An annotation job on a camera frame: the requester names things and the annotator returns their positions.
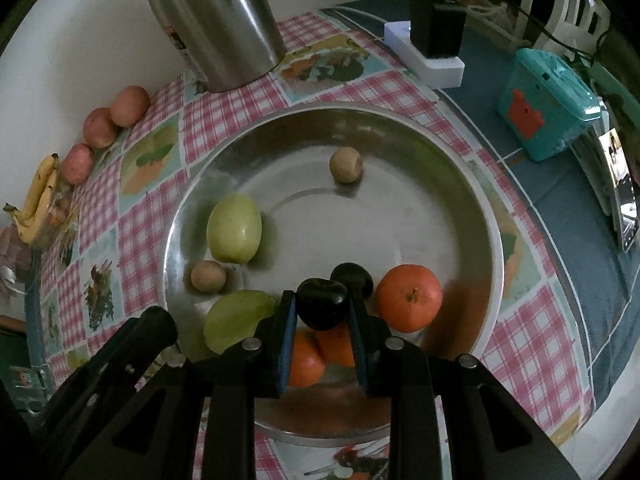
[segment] black charger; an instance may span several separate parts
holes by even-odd
[[[455,0],[411,0],[411,43],[424,57],[456,57],[466,9]]]

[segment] black cable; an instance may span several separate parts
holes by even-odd
[[[518,12],[521,12],[522,14],[524,14],[537,28],[539,28],[540,32],[542,34],[544,34],[546,37],[548,37],[550,40],[555,41],[558,45],[564,47],[565,49],[573,52],[574,54],[577,54],[578,56],[581,57],[586,57],[588,60],[590,60],[592,63],[595,62],[598,57],[597,55],[599,54],[600,51],[600,45],[602,43],[602,40],[604,39],[604,37],[606,36],[607,32],[609,31],[609,29],[605,30],[602,34],[600,34],[600,36],[598,37],[598,39],[596,40],[596,50],[594,52],[594,54],[590,54],[589,52],[586,52],[584,50],[581,50],[579,48],[576,48],[574,46],[569,46],[566,43],[564,43],[563,41],[558,40],[558,38],[556,38],[553,34],[551,34],[548,30],[546,30],[545,24],[542,23],[539,19],[537,19],[536,17],[533,17],[531,14],[529,14],[528,12],[525,12],[524,10],[522,10],[522,8],[513,0],[504,0],[509,6],[513,7],[514,9],[516,9]]]

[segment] kettle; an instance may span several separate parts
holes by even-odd
[[[286,49],[267,0],[149,0],[162,29],[211,92],[250,83]]]

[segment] white power strip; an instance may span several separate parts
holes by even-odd
[[[462,83],[465,73],[462,60],[459,57],[424,57],[411,43],[411,22],[385,23],[385,44],[429,88],[456,88]]]

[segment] banana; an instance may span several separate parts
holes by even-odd
[[[45,186],[47,185],[47,181],[51,176],[51,173],[59,168],[60,159],[58,158],[57,153],[52,153],[44,158],[38,166],[35,175],[33,175],[33,181],[31,182],[31,187],[27,193],[27,198],[24,200],[22,209],[12,211],[12,213],[14,213],[14,218],[21,222],[25,222],[36,213],[36,209],[40,203],[40,197],[45,190]]]
[[[58,170],[53,169],[49,178],[47,179],[44,187],[44,191],[40,195],[38,205],[33,216],[26,220],[21,220],[17,217],[17,211],[13,211],[15,226],[18,229],[18,235],[27,245],[31,245],[36,240],[40,228],[44,222],[47,221],[47,214],[49,213],[49,205],[51,197],[58,184]]]

